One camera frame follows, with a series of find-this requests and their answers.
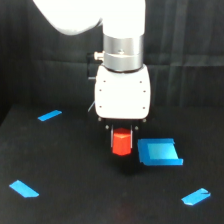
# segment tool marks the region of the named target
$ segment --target blue tape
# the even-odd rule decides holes
[[[11,187],[17,193],[21,194],[24,198],[37,197],[39,195],[36,191],[32,190],[30,187],[19,180],[9,185],[9,187]]]
[[[55,110],[55,111],[52,111],[52,112],[50,112],[48,114],[45,114],[45,115],[43,115],[41,117],[38,117],[38,119],[41,120],[41,121],[46,121],[46,120],[48,120],[48,119],[50,119],[52,117],[55,117],[55,116],[57,116],[57,115],[59,115],[61,113],[62,113],[61,111]]]
[[[186,205],[195,205],[198,202],[210,197],[210,195],[211,194],[206,189],[201,188],[201,189],[195,191],[194,193],[182,198],[181,200]]]
[[[173,139],[141,139],[138,141],[139,160],[147,166],[181,166]]]

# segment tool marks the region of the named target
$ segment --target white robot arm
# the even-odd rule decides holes
[[[143,64],[145,0],[33,0],[58,31],[77,35],[103,25],[104,51],[95,84],[99,117],[144,119],[150,81]]]

